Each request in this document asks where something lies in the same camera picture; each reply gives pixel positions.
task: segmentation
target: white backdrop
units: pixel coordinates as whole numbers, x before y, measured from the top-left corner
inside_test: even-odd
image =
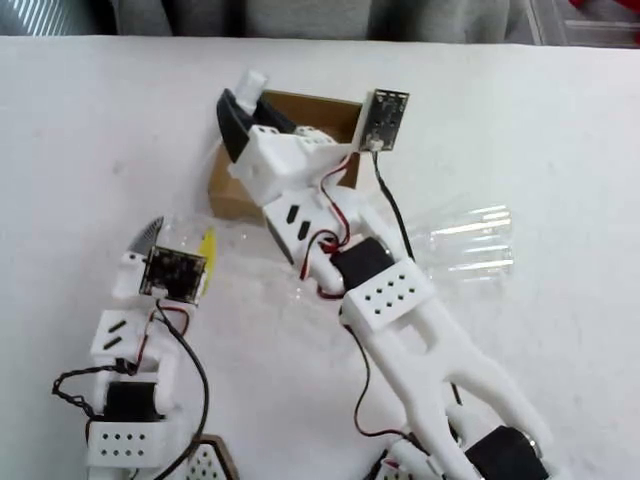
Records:
[[[51,383],[88,365],[137,230],[202,208],[215,102],[248,67],[281,90],[354,101],[375,87],[411,92],[396,149],[381,158],[406,216],[464,193],[500,199],[516,219],[504,298],[491,314],[454,305],[460,322],[549,420],[576,478],[637,478],[637,52],[1,38],[0,65],[3,478],[83,478],[81,412]],[[190,333],[214,389],[207,430],[224,436],[243,478],[357,479],[382,443],[351,423],[364,371],[337,305],[306,289],[296,299],[288,266],[252,242],[266,244],[221,227]],[[398,402],[373,382],[363,423],[399,425]],[[183,384],[195,416],[189,367]]]

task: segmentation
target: black wire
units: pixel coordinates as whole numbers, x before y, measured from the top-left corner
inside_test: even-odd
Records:
[[[373,167],[376,171],[376,178],[378,179],[378,184],[380,185],[380,190],[382,194],[385,196],[389,205],[391,205],[391,209],[393,210],[393,214],[396,216],[396,222],[398,222],[398,226],[400,227],[400,233],[402,235],[402,241],[404,242],[404,248],[407,251],[407,255],[411,257],[411,260],[415,262],[416,258],[413,255],[413,249],[411,248],[411,242],[409,241],[409,235],[407,234],[407,229],[404,225],[404,220],[402,219],[402,214],[400,213],[400,208],[398,208],[398,204],[396,200],[393,198],[393,194],[387,184],[384,182],[382,175],[380,174],[380,168],[378,166],[378,152],[371,152],[373,156]],[[458,390],[458,386],[455,383],[451,384],[451,390],[453,390],[453,396],[456,399],[456,403],[458,405],[462,405],[462,398],[460,398],[460,391]]]
[[[362,389],[360,398],[358,398],[358,402],[356,403],[356,408],[353,411],[353,423],[355,424],[356,429],[358,430],[358,432],[360,432],[360,435],[363,435],[369,438],[381,437],[383,435],[398,435],[399,437],[402,437],[403,439],[405,439],[407,442],[411,443],[418,450],[421,450],[424,452],[424,449],[422,448],[422,446],[419,443],[417,443],[415,439],[411,438],[411,436],[407,435],[406,433],[400,430],[397,430],[395,428],[387,428],[384,430],[379,430],[377,432],[367,432],[360,426],[360,421],[358,420],[358,416],[360,413],[360,406],[362,405],[362,400],[364,400],[364,396],[367,394],[367,391],[369,390],[369,383],[371,382],[371,366],[369,365],[369,359],[367,358],[367,354],[364,351],[364,347],[362,346],[362,343],[360,343],[360,340],[358,339],[356,334],[353,332],[351,327],[345,325],[344,328],[347,330],[347,332],[351,334],[351,336],[353,337],[353,340],[356,342],[356,345],[358,345],[358,349],[362,354],[362,360],[364,361],[364,367],[367,372],[366,380],[364,382],[364,388]]]
[[[180,345],[182,345],[182,348],[186,350],[187,354],[189,354],[189,357],[191,357],[191,360],[193,360],[193,364],[195,365],[196,369],[198,370],[198,374],[202,379],[202,389],[204,392],[202,416],[200,417],[198,428],[196,429],[193,438],[183,450],[183,452],[167,468],[165,468],[162,473],[154,478],[154,480],[163,480],[164,478],[167,478],[169,475],[171,475],[173,471],[178,468],[180,464],[184,462],[196,448],[198,448],[198,440],[202,436],[204,425],[207,422],[207,415],[209,414],[209,381],[207,380],[207,374],[205,373],[204,368],[202,367],[202,364],[200,363],[197,355],[189,346],[187,341],[182,337],[180,332],[176,330],[176,328],[167,318],[167,315],[164,313],[164,309],[160,306],[160,300],[156,300],[156,308],[162,316],[162,318],[159,318],[158,320],[164,323],[164,325],[169,329],[169,333],[180,343]]]
[[[100,365],[98,367],[89,367],[83,368],[81,370],[71,370],[69,372],[62,373],[56,380],[53,382],[53,388],[51,389],[51,393],[60,397],[67,403],[70,403],[74,407],[79,407],[84,410],[84,413],[89,417],[89,420],[94,420],[98,417],[93,407],[87,402],[83,395],[69,395],[68,393],[60,390],[62,386],[62,382],[71,377],[78,377],[80,375],[91,375],[98,372],[116,372],[121,374],[133,375],[136,371],[136,367],[134,364],[125,362],[123,360],[116,360],[115,365]]]

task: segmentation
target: yellow object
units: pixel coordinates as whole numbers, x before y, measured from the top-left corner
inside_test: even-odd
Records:
[[[216,264],[216,233],[213,227],[208,228],[205,232],[202,243],[198,248],[198,253],[207,259],[207,263],[204,266],[204,271],[207,274],[207,278],[204,281],[204,289],[202,290],[204,295],[207,293],[207,288],[209,288],[209,279]]]

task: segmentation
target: cardboard box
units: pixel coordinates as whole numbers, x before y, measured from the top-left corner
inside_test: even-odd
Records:
[[[265,97],[298,125],[322,130],[338,143],[351,143],[353,140],[362,109],[360,103],[275,91],[266,91]],[[226,148],[221,145],[209,180],[209,203],[213,214],[229,220],[262,223],[262,211],[251,201],[242,184],[229,175],[230,161]],[[351,162],[340,185],[355,188],[359,164],[357,159]]]

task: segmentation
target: red wire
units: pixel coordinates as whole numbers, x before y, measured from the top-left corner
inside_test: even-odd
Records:
[[[180,312],[184,314],[184,328],[182,329],[182,332],[180,332],[180,335],[184,337],[184,335],[187,333],[187,330],[189,329],[189,323],[191,322],[191,316],[189,315],[189,312],[187,312],[184,308],[180,308],[180,307],[167,306],[162,308],[163,310],[168,310],[170,312]],[[140,349],[138,350],[138,356],[136,358],[136,369],[140,368],[140,363],[142,362],[142,355],[144,353],[145,347],[147,346],[147,340],[149,339],[149,334],[147,333],[147,331],[149,330],[149,325],[153,321],[153,314],[155,312],[156,312],[155,309],[149,312],[149,319],[147,320],[147,324],[144,327],[144,336],[142,337],[142,342],[140,344]]]
[[[342,223],[342,226],[345,229],[345,236],[344,236],[344,239],[342,240],[342,242],[340,242],[340,246],[347,245],[349,243],[349,241],[351,240],[351,226],[349,225],[349,221],[347,220],[346,215],[342,212],[340,207],[336,204],[336,202],[327,193],[327,190],[324,187],[324,182],[331,175],[334,175],[334,174],[336,174],[338,172],[346,170],[349,167],[349,163],[351,163],[351,158],[352,158],[352,155],[349,155],[349,156],[345,157],[335,169],[331,170],[324,177],[322,177],[322,180],[320,180],[320,190],[322,191],[324,196],[327,197],[327,200],[329,200],[329,203],[331,204],[331,208],[333,209],[334,213],[336,214],[336,216],[338,217],[338,219]]]
[[[325,181],[331,175],[334,175],[338,172],[341,172],[347,169],[347,167],[349,166],[349,163],[351,162],[351,158],[353,158],[352,155],[349,155],[343,158],[341,162],[333,170],[329,171],[320,180],[320,191],[327,198],[327,200],[329,201],[329,204],[331,205],[331,209],[336,214],[336,216],[338,217],[338,220],[342,224],[345,231],[344,238],[340,240],[338,235],[335,232],[328,229],[318,230],[316,233],[314,233],[313,236],[311,237],[311,240],[309,240],[307,251],[305,253],[304,260],[302,262],[302,268],[300,269],[300,280],[305,280],[309,275],[309,270],[310,270],[309,254],[311,252],[311,247],[313,246],[313,244],[315,243],[319,235],[327,234],[331,236],[330,243],[325,240],[325,243],[321,245],[322,251],[326,254],[336,253],[340,249],[340,247],[344,247],[351,241],[351,225],[349,224],[349,221],[347,220],[346,215],[340,209],[338,204],[333,200],[333,198],[331,198],[331,196],[329,195],[329,193],[327,192],[324,186]],[[316,292],[320,298],[324,298],[326,300],[339,300],[344,297],[344,293],[340,295],[326,293],[322,290],[322,288],[320,288],[320,286],[318,286]]]
[[[320,285],[318,285],[316,293],[320,298],[324,298],[325,300],[342,300],[344,298],[344,293],[341,293],[340,295],[333,295],[322,290],[322,288],[320,288]]]

